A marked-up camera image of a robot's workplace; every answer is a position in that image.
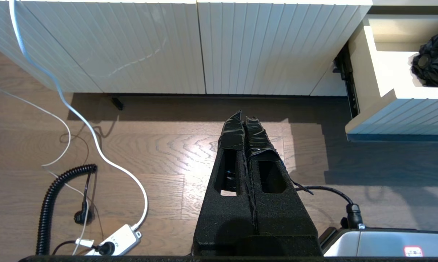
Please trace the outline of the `white fluted drawer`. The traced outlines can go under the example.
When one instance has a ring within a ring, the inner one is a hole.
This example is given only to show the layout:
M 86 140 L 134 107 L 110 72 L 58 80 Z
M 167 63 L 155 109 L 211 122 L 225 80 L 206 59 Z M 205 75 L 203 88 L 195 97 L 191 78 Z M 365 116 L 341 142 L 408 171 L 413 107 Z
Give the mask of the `white fluted drawer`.
M 350 140 L 438 140 L 438 87 L 411 72 L 422 45 L 438 34 L 438 15 L 367 15 L 348 40 L 359 113 Z

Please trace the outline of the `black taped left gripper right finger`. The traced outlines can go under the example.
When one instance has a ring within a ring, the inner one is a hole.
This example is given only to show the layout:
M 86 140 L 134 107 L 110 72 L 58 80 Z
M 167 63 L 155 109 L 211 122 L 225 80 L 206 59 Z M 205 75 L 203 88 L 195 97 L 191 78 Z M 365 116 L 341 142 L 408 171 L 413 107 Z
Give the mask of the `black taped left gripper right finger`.
M 321 256 L 318 232 L 284 163 L 257 118 L 244 121 L 254 233 L 252 256 Z

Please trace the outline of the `black folding umbrella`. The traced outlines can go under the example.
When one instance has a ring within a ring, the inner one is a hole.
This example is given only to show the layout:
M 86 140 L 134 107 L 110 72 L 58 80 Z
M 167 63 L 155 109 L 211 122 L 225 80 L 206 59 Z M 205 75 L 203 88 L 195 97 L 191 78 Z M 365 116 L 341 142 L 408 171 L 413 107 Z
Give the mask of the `black folding umbrella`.
M 438 34 L 420 47 L 411 71 L 425 86 L 438 87 Z

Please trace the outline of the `silver grey robot base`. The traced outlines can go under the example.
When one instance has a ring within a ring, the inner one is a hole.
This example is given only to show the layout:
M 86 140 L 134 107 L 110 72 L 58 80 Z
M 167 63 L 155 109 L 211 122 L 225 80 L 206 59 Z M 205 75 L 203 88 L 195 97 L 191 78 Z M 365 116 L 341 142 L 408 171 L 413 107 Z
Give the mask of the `silver grey robot base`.
M 438 257 L 438 231 L 329 227 L 319 243 L 325 257 Z

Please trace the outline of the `white power strip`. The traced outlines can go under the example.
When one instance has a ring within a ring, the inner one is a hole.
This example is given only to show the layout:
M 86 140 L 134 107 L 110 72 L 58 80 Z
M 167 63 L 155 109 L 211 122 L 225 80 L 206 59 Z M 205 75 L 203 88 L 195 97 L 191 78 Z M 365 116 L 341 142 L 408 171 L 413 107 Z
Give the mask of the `white power strip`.
M 120 229 L 116 230 L 108 238 L 102 241 L 112 242 L 115 244 L 115 252 L 111 256 L 121 256 L 133 249 L 141 241 L 142 234 L 139 231 L 131 229 L 129 225 L 124 225 Z M 93 251 L 92 249 L 85 254 L 85 256 L 102 256 Z

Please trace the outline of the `black drawer slide rail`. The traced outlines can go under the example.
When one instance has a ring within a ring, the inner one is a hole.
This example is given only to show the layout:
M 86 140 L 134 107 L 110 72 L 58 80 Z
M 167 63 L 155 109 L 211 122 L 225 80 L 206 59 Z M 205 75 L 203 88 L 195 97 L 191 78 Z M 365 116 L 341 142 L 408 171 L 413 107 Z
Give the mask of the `black drawer slide rail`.
M 360 113 L 360 108 L 357 101 L 357 93 L 353 76 L 353 66 L 351 63 L 348 43 L 345 43 L 345 45 L 342 47 L 342 49 L 334 59 L 333 66 L 333 72 L 339 73 L 341 75 L 342 81 L 345 82 L 350 114 L 351 117 L 354 118 Z

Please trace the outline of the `cream tv cabinet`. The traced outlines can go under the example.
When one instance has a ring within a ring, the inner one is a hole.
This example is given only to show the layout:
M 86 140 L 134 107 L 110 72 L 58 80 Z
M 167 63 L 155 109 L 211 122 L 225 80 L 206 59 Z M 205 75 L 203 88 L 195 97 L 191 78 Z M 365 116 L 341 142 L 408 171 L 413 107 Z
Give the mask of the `cream tv cabinet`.
M 0 51 L 55 88 L 18 28 L 64 92 L 344 96 L 332 61 L 359 23 L 417 7 L 438 0 L 0 0 Z

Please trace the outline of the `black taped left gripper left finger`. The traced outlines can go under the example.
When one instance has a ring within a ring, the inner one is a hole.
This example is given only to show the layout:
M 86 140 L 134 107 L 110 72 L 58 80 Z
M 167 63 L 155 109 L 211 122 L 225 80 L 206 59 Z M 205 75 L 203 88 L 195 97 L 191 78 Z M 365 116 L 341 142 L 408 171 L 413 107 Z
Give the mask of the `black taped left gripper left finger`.
M 224 122 L 193 236 L 194 255 L 235 255 L 239 242 L 256 232 L 241 116 L 237 111 Z

